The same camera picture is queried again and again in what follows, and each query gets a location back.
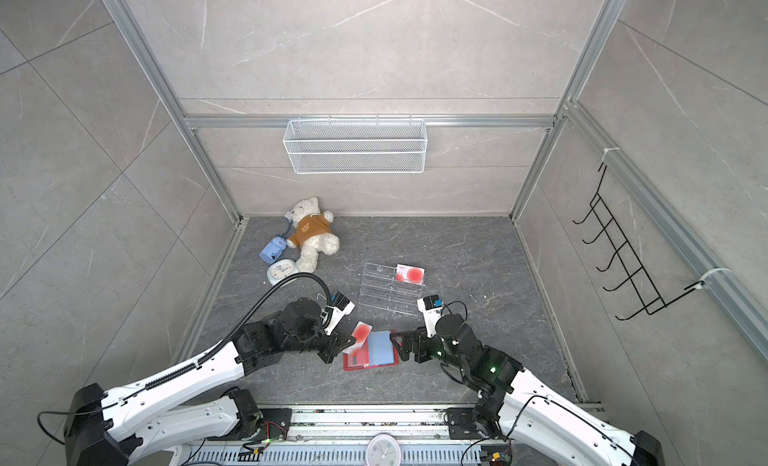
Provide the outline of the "pink white credit card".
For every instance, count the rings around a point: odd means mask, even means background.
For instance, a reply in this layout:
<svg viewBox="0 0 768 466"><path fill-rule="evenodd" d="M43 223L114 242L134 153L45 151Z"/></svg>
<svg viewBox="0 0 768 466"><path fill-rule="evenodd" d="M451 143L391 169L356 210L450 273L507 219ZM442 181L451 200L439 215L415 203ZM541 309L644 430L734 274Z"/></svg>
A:
<svg viewBox="0 0 768 466"><path fill-rule="evenodd" d="M423 268L403 264L398 264L395 268L395 280L401 283L421 286L424 284L424 277Z"/></svg>
<svg viewBox="0 0 768 466"><path fill-rule="evenodd" d="M355 339L355 343L349 347L349 350L357 351L361 349L367 341L371 331L371 325L360 321L353 330L352 336Z"/></svg>

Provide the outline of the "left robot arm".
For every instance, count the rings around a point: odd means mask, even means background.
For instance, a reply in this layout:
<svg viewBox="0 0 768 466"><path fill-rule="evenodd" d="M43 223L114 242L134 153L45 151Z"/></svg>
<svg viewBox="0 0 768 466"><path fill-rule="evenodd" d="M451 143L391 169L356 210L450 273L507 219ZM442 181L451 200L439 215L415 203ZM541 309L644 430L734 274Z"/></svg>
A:
<svg viewBox="0 0 768 466"><path fill-rule="evenodd" d="M64 428L67 464L130 465L203 438L256 437L266 421L250 392L236 388L198 405L190 400L274 365L286 352L314 351L324 363L332 362L355 342L336 329L354 308L341 293L325 307L301 298L149 378L110 390L97 383L80 389Z"/></svg>

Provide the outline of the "blue small bottle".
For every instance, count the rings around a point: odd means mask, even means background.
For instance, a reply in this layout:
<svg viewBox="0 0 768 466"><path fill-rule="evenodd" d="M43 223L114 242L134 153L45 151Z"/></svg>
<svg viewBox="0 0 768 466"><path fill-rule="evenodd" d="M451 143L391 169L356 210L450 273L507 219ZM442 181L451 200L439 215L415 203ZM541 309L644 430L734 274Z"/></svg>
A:
<svg viewBox="0 0 768 466"><path fill-rule="evenodd" d="M276 236L272 238L269 243L261 250L259 257L266 264L274 264L277 262L283 252L287 249L287 242L283 237Z"/></svg>

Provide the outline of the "clear acrylic card stand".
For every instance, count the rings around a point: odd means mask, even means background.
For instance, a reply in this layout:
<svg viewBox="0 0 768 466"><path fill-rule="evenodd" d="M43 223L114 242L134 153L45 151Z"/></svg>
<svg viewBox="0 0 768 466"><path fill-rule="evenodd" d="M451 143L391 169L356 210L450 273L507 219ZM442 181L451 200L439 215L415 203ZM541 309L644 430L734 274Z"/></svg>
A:
<svg viewBox="0 0 768 466"><path fill-rule="evenodd" d="M417 301L425 287L396 279L395 267L366 262L361 276L358 305L378 311L417 316Z"/></svg>

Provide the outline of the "red leather card holder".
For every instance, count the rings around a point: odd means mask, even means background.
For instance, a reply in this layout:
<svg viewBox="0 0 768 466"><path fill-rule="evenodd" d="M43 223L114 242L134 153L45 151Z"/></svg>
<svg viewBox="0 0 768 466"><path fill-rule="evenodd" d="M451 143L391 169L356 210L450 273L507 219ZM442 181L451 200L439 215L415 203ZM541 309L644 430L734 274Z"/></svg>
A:
<svg viewBox="0 0 768 466"><path fill-rule="evenodd" d="M344 356L343 369L359 371L398 364L399 356L390 340L390 332L378 331L371 332L360 348Z"/></svg>

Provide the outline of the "light blue alarm clock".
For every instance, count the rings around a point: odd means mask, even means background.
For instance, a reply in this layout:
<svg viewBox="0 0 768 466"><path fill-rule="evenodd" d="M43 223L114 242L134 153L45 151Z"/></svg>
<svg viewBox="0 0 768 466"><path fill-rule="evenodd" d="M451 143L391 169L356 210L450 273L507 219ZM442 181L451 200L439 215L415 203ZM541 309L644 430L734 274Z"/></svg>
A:
<svg viewBox="0 0 768 466"><path fill-rule="evenodd" d="M274 286L297 272L298 269L293 260L281 259L268 267L266 276L270 285Z"/></svg>

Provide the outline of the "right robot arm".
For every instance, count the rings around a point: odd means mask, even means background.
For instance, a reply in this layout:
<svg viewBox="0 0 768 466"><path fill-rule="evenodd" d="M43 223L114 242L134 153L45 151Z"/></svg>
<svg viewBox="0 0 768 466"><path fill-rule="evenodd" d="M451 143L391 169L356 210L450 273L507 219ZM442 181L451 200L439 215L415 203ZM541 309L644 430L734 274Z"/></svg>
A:
<svg viewBox="0 0 768 466"><path fill-rule="evenodd" d="M557 394L507 353L483 344L458 314L390 335L401 360L436 360L477 393L471 421L486 439L515 440L563 465L663 465L659 440L629 433Z"/></svg>

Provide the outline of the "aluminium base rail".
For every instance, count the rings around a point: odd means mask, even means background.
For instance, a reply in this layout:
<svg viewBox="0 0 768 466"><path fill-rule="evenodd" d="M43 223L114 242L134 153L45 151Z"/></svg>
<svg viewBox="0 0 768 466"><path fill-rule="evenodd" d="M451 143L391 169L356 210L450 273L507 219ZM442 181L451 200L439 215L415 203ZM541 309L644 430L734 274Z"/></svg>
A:
<svg viewBox="0 0 768 466"><path fill-rule="evenodd" d="M467 404L268 405L243 438L210 432L166 443L170 428L148 426L153 443L131 465L365 465L378 434L401 445L401 465L560 465L515 440L482 439Z"/></svg>

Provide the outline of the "white round clock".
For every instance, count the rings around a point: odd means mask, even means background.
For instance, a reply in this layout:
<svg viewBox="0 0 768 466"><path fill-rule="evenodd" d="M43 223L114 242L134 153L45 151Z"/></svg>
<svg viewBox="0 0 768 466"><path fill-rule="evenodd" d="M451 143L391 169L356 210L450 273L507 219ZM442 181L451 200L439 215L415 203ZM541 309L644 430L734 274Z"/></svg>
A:
<svg viewBox="0 0 768 466"><path fill-rule="evenodd" d="M400 466L403 452L399 442L389 434L378 434L366 447L366 466Z"/></svg>

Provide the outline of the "white teddy bear orange shirt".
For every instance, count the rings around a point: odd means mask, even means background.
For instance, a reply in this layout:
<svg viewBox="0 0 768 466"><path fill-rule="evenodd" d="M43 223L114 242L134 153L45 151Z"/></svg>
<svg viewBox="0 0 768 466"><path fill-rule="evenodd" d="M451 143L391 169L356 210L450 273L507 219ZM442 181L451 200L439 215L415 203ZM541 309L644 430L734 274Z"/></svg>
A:
<svg viewBox="0 0 768 466"><path fill-rule="evenodd" d="M313 273L320 254L332 256L339 252L340 239L331 231L334 215L321 210L317 197L296 203L286 213L286 218L294 228L293 234L286 240L287 245L300 251L295 261L298 272Z"/></svg>

